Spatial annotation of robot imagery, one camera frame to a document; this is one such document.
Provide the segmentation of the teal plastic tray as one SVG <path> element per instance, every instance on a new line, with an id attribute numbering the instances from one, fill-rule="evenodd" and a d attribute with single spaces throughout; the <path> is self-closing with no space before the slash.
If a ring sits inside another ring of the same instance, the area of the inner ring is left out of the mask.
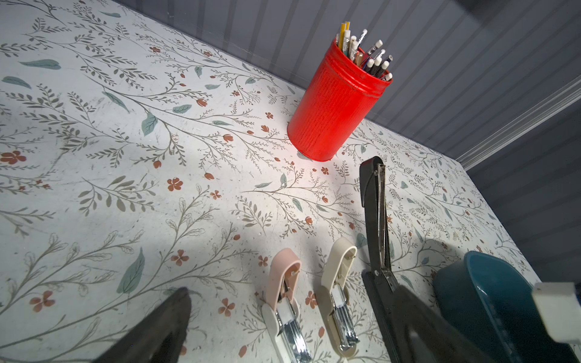
<path id="1" fill-rule="evenodd" d="M 437 272 L 442 316 L 497 362 L 576 362 L 567 343 L 549 337 L 532 285 L 511 264 L 470 251 Z"/>

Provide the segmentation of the black stapler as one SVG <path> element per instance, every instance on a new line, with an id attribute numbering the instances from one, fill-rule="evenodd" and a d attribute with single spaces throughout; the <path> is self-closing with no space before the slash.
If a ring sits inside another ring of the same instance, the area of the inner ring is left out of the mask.
<path id="1" fill-rule="evenodd" d="M 390 361 L 401 362 L 401 349 L 393 326 L 394 292 L 399 283 L 391 268 L 383 160 L 375 156 L 364 161 L 359 176 L 370 259 L 370 270 L 362 273 L 363 283 Z"/>

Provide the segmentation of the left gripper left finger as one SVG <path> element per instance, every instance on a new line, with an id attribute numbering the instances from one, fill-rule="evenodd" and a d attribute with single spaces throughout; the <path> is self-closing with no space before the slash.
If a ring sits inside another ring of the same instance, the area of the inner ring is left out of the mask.
<path id="1" fill-rule="evenodd" d="M 177 362 L 187 335 L 192 300 L 180 287 L 97 362 Z"/>

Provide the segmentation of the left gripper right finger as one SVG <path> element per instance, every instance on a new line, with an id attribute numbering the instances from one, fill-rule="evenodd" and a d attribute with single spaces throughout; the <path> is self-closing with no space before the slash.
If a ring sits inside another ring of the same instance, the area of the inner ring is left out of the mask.
<path id="1" fill-rule="evenodd" d="M 393 293 L 391 329 L 401 362 L 492 362 L 406 287 Z"/>

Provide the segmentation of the pink eraser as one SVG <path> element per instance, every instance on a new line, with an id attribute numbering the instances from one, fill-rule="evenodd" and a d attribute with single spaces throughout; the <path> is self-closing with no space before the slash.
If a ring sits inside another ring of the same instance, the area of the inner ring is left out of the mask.
<path id="1" fill-rule="evenodd" d="M 266 286 L 263 320 L 280 362 L 311 362 L 313 357 L 300 327 L 295 290 L 301 271 L 300 258 L 290 248 L 272 260 Z"/>

